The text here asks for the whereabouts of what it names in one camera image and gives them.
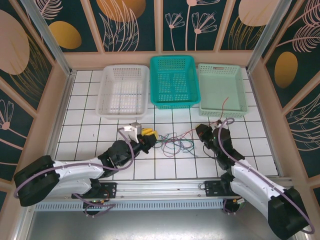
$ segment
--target mesh basket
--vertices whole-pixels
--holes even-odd
[[[147,112],[149,68],[112,65],[104,68],[96,114],[107,119],[141,118]]]
[[[206,117],[241,118],[248,112],[241,67],[236,65],[198,65],[201,102],[199,114]]]
[[[155,56],[150,60],[150,98],[158,109],[191,108],[200,102],[192,56]]]

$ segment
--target white basket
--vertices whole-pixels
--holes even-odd
[[[143,65],[103,69],[95,112],[107,119],[142,118],[148,108],[150,71]]]

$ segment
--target teal basket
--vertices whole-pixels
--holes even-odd
[[[201,101],[192,56],[155,56],[150,60],[150,98],[158,109],[187,109]]]

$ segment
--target light green basket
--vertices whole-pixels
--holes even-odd
[[[241,67],[237,65],[198,65],[201,102],[199,114],[206,117],[241,118],[248,112]]]

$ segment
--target robotic arm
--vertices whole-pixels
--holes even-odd
[[[125,126],[124,131],[129,132],[134,157],[138,156],[140,151],[148,154],[158,138],[156,131],[151,128],[142,129],[141,124],[137,122]],[[42,156],[14,175],[15,185],[18,188],[30,177],[39,174],[18,190],[20,204],[22,207],[27,207],[41,202],[48,196],[71,193],[95,198],[102,187],[98,179],[114,175],[119,171],[118,167],[124,166],[131,159],[131,149],[123,140],[115,141],[106,152],[85,161],[53,161],[48,155]]]
[[[275,191],[275,188],[286,195],[307,215],[299,192],[293,187],[285,189],[258,171],[255,171],[256,174],[250,171],[252,166],[245,160],[244,156],[233,148],[228,129],[222,127],[213,130],[211,126],[200,124],[195,130],[205,147],[215,153],[219,166],[226,171],[221,176],[221,185],[224,192],[234,192],[235,195],[242,196],[257,208],[268,220],[270,228],[280,239],[286,240],[309,225],[298,210],[282,194]],[[248,168],[244,168],[225,154],[219,144],[219,130],[221,131],[220,140],[224,150]]]

